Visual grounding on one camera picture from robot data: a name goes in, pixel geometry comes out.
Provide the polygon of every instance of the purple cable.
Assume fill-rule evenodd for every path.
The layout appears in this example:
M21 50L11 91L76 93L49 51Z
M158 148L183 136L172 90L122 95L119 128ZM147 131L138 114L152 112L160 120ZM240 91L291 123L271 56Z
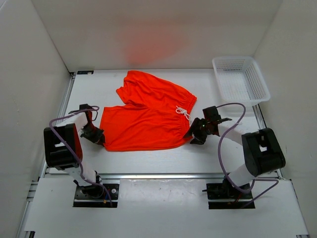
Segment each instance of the purple cable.
M226 103L226 104L222 104L222 105L218 106L217 108L221 108L221 107L227 106L227 105L240 105L240 106L243 107L243 113L242 113L242 115L240 116L240 118L237 120L237 122L236 122L232 127L230 127L228 130L226 130L226 131L224 132L224 134L223 134L223 135L221 136L221 138L220 138L220 141L219 141L219 144L218 144L218 158L219 158L219 163L220 163L220 167L221 167L221 169L222 169L222 171L223 171L223 173L224 173L224 176L225 176L226 179L232 184L232 186L233 186L236 190L238 190L238 191L240 191L240 192L242 192L242 193L249 193L249 192L251 192L252 188L254 187L255 179L252 181L252 184L251 184L251 186L250 186L249 189L242 189L242 188L240 188L240 187L237 186L237 185L232 181L232 179L229 177L229 175L228 175L226 169L224 168L223 162L222 162L222 158L221 158L221 144L222 144L222 141L223 141L223 139L225 138L226 134L227 134L229 131L233 130L233 129L240 123L240 121L242 120L242 118L243 118L244 115L246 114L246 110L247 110L246 107L245 107L243 104L241 104L241 103Z
M110 194L108 192L108 190L106 189L106 187L103 185L103 184L100 184L100 183L96 183L96 182L90 182L89 180L87 180L84 176L83 176L83 165L81 164L81 161L80 159L78 158L78 156L76 155L76 153L73 151L73 149L67 144L67 142L60 136L60 134L54 129L53 127L53 122L54 121L57 121L57 120L64 120L64 119L67 119L67 118L71 118L72 116L74 115L77 115L79 113L83 113L83 112L87 112L87 111L95 111L97 112L99 110L99 107L98 106L92 106L92 108L96 108L96 109L83 109L83 110L80 110L80 111L77 111L77 112L74 112L68 116L64 116L64 117L61 117L61 118L55 118L55 119L52 119L49 123L50 125L50 129L52 130L52 132L57 136L57 138L66 146L66 148L70 151L70 153L73 155L73 157L75 158L76 162L79 164L79 167L80 167L80 177L87 183L90 183L92 185L96 185L96 186L100 186L103 188L104 191L106 191L106 194L108 195L108 198L109 198L109 201L110 201L110 205L112 207L112 200L111 200L111 197L110 197Z
M278 183L279 181L277 179L265 179L265 178L259 178L257 179L257 181L267 181L267 182L271 182L271 181L274 181L275 184L273 184L271 187L269 187L268 189L264 190L263 192L261 192L258 196L256 196L255 198L253 198L250 202L248 202L247 204L243 205L241 207L242 208L245 208L247 206L249 206L252 202L254 202L256 199L258 199L259 197L261 197L263 194L265 194L267 191L271 190L272 188L274 188Z
M256 199L258 199L259 197L261 197L263 194L265 194L267 191L271 190L272 188L274 188L278 183L279 181L277 179L264 179L264 178L258 178L258 179L254 179L252 180L252 184L250 186L249 189L241 189L239 186L237 186L233 181L232 179L229 177L226 169L224 168L224 165L223 165L223 162L222 162L222 158L221 158L221 144L222 144L222 141L223 139L225 138L226 134L233 130L239 123L240 121L242 120L242 118L244 117L245 113L246 113L246 107L241 104L241 103L226 103L226 104L223 104L223 105L220 105L218 106L217 108L220 108L220 107L223 107L223 106L227 106L227 105L240 105L243 107L243 113L242 115L240 116L240 118L237 120L237 122L232 126L230 127L228 130L226 130L223 135L221 136L220 138L220 141L219 141L219 144L218 144L218 158L219 158L219 163L220 163L220 166L221 166L221 169L224 173L224 176L226 177L226 179L231 183L231 185L237 189L238 191L242 192L242 193L249 193L251 192L252 188L254 187L254 184L255 184L255 181L274 181L275 184L273 184L271 187L269 187L268 189L264 190L262 193L260 193L258 196L256 196L255 198L253 198L250 202L248 202L247 204L243 205L241 208L245 208L247 207L248 205L250 205L252 202L254 202Z

